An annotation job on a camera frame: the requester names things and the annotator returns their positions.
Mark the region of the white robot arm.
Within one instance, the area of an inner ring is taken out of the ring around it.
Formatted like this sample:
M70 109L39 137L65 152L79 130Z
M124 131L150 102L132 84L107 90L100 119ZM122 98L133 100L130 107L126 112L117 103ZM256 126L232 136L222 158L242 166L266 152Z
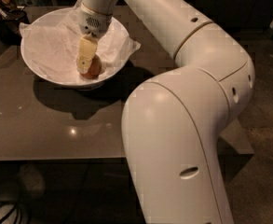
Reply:
M101 35L117 0L82 0L79 24ZM220 133L253 94L253 61L184 0L124 0L175 61L127 99L122 137L146 224L234 224L217 154Z

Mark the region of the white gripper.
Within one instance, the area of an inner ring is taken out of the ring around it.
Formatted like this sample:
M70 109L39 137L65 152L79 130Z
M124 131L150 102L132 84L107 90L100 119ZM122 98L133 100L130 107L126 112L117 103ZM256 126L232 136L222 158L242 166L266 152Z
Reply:
M78 56L76 59L77 71L86 74L96 55L98 41L91 37L103 37L109 28L112 19L112 8L107 4L89 7L81 4L78 13L78 24L85 35L79 40Z

